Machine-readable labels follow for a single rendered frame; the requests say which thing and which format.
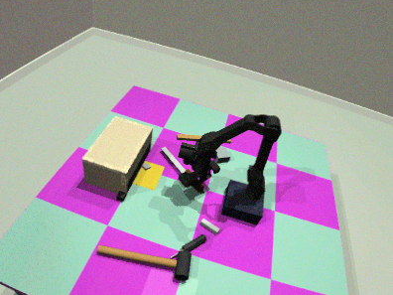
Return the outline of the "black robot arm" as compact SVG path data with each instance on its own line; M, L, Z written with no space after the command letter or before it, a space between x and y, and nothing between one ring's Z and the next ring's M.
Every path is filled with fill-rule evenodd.
M264 125L259 123L264 123ZM196 141L196 145L182 142L178 158L182 158L183 163L191 165L192 168L195 167L194 160L200 166L208 166L211 158L216 159L217 152L215 150L222 143L248 130L257 132L263 138L255 163L253 166L249 166L245 199L260 203L262 194L266 192L263 171L273 144L282 134L281 121L278 116L247 114L245 117L219 131L211 131L203 134L201 139Z

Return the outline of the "brown cylinder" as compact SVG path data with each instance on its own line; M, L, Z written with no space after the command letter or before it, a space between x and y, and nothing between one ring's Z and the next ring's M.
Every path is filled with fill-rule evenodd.
M190 169L185 170L184 167L177 161L177 159L171 154L171 152L166 147L163 147L161 149L167 155L167 157L173 162L173 164L178 168L178 170L181 173L184 173L184 172L191 173L192 172ZM204 188L204 185L201 182L199 182L194 189L196 190L197 193L199 193L199 192L203 191L203 188Z

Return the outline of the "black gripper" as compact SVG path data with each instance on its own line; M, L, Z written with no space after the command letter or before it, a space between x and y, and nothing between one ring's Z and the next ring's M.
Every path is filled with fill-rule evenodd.
M184 172L179 175L179 181L184 185L185 188L188 188L190 186L193 186L193 188L195 188L199 182L205 182L212 176L210 170L213 171L214 175L219 173L220 171L220 167L213 160L211 160L209 165L205 167L200 166L197 163L197 160L194 160L194 163L195 167L192 168L192 173ZM198 178L199 180L197 180Z

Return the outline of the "beige low cabinet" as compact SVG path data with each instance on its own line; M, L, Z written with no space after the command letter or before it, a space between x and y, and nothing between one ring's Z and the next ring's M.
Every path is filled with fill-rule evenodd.
M154 190L165 167L144 162L151 150L152 132L153 127L114 116L82 156L85 182L118 194L116 201L123 203L136 177L133 184ZM141 166L146 163L151 168L145 171Z

